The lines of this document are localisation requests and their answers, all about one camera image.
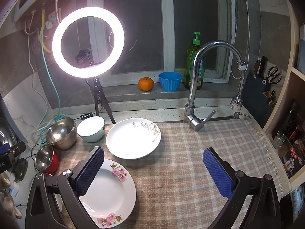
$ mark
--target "yellow hose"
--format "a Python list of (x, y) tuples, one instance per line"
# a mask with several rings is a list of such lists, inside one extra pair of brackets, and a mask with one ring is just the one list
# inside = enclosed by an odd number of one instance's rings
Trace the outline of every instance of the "yellow hose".
[(43, 8), (41, 11), (41, 29), (40, 29), (40, 33), (39, 33), (39, 42), (40, 44), (42, 43), (43, 49), (47, 52), (47, 53), (51, 53), (51, 51), (45, 46), (45, 44), (43, 42), (41, 42), (41, 33), (43, 30), (43, 26), (45, 24), (45, 9)]

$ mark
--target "glowing white ring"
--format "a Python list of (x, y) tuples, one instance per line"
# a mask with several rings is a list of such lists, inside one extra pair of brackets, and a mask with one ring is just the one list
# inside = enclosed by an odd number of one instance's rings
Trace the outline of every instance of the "glowing white ring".
[[(70, 65), (61, 52), (61, 39), (66, 29), (76, 20), (83, 17), (98, 17), (109, 24), (113, 30), (114, 46), (109, 57), (101, 64), (86, 68), (76, 68)], [(124, 47), (124, 31), (117, 17), (106, 9), (100, 7), (80, 8), (66, 16), (58, 25), (52, 41), (52, 52), (56, 63), (66, 73), (75, 77), (96, 77), (109, 70), (119, 59)]]

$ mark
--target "orange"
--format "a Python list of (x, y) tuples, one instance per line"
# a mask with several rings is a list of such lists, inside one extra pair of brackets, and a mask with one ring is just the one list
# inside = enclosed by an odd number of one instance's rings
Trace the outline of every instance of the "orange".
[(153, 80), (149, 77), (143, 77), (138, 82), (139, 89), (143, 91), (151, 90), (153, 88), (153, 85)]

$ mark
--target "blue gripper pad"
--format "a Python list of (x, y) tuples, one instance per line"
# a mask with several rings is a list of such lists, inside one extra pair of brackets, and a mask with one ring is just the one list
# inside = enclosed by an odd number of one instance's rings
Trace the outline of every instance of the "blue gripper pad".
[(213, 181), (216, 184), (220, 194), (223, 197), (230, 199), (233, 195), (233, 183), (231, 178), (228, 176), (210, 149), (205, 149), (203, 151), (202, 158), (203, 163), (213, 178)]
[(104, 150), (99, 148), (88, 161), (87, 165), (80, 171), (74, 181), (74, 193), (76, 197), (87, 193), (97, 172), (99, 172), (105, 159)]

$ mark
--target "blue container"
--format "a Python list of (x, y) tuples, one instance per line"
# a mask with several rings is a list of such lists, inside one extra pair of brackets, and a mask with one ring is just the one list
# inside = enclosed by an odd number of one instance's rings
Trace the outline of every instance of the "blue container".
[(161, 87), (166, 92), (175, 92), (179, 88), (182, 75), (177, 72), (162, 72), (159, 74)]

